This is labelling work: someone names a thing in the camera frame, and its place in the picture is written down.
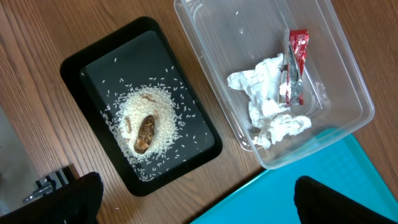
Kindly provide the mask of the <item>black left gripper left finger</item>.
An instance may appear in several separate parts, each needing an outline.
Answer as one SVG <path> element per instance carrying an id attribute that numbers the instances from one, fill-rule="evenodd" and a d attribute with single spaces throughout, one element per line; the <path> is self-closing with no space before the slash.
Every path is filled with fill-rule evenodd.
<path id="1" fill-rule="evenodd" d="M 103 198 L 99 173 L 90 172 L 76 181 L 1 217 L 1 224 L 94 224 Z"/>

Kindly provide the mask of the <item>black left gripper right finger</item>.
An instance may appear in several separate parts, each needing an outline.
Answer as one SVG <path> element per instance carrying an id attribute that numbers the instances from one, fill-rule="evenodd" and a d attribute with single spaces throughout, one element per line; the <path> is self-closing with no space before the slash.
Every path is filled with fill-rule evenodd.
<path id="1" fill-rule="evenodd" d="M 302 224 L 397 224 L 307 175 L 295 182 L 294 204 Z"/>

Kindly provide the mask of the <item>white napkin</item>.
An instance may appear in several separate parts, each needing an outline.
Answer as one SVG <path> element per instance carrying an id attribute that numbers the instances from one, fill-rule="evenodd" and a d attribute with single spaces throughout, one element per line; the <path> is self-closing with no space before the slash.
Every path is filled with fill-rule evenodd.
<path id="1" fill-rule="evenodd" d="M 227 78 L 228 86 L 244 91 L 249 97 L 249 117 L 255 128 L 260 129 L 255 143 L 268 149 L 281 142 L 284 136 L 296 136 L 312 127 L 309 117 L 294 116 L 290 108 L 279 103 L 279 82 L 284 55 L 259 62 L 255 69 L 234 72 Z"/>

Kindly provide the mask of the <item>red foil wrapper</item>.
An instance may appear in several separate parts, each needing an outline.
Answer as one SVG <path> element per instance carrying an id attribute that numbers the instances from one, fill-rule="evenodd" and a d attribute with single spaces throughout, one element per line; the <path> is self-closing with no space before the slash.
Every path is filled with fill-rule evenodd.
<path id="1" fill-rule="evenodd" d="M 306 29 L 284 30 L 284 53 L 279 86 L 279 103 L 285 106 L 304 104 L 303 73 L 307 58 L 309 33 Z"/>

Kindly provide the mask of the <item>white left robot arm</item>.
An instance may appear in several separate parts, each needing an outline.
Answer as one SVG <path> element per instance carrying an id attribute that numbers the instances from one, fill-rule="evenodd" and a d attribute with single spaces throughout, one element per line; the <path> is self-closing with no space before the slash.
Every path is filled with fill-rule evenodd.
<path id="1" fill-rule="evenodd" d="M 1 112 L 1 223 L 97 223 L 99 174 L 73 166 L 40 176 L 5 112 Z"/>

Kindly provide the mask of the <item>teal plastic tray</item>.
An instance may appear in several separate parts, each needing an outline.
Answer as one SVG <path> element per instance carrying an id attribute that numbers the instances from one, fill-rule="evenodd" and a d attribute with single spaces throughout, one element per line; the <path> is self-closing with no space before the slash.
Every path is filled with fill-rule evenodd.
<path id="1" fill-rule="evenodd" d="M 194 223 L 298 223 L 294 186 L 303 175 L 397 220 L 397 200 L 350 134 L 289 165 L 265 170 L 196 218 Z"/>

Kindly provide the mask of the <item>white rice pile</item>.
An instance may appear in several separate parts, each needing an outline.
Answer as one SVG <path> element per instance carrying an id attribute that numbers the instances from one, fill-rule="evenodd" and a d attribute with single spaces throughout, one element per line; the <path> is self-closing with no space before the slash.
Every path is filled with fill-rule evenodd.
<path id="1" fill-rule="evenodd" d="M 212 142 L 202 113 L 170 60 L 122 65 L 100 82 L 100 113 L 142 182 L 150 182 L 204 152 Z"/>

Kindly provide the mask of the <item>black tray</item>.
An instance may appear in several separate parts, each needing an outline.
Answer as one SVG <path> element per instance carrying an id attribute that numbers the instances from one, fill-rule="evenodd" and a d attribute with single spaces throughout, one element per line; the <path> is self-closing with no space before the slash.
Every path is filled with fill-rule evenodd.
<path id="1" fill-rule="evenodd" d="M 222 141 L 189 84 L 158 23 L 140 17 L 65 59 L 60 75 L 122 178 L 135 196 L 148 195 L 216 158 Z M 166 89 L 175 103 L 178 138 L 163 154 L 139 162 L 110 130 L 129 91 Z"/>

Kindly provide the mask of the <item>clear plastic bin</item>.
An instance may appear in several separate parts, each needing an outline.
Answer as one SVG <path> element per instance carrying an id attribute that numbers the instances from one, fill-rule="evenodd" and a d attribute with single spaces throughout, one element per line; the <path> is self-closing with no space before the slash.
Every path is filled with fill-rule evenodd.
<path id="1" fill-rule="evenodd" d="M 362 128 L 375 109 L 330 1 L 175 0 L 174 8 L 240 146 L 261 166 L 277 169 L 309 156 Z M 268 149 L 256 144 L 249 98 L 227 84 L 233 72 L 250 70 L 283 51 L 286 29 L 306 29 L 304 105 L 312 127 Z"/>

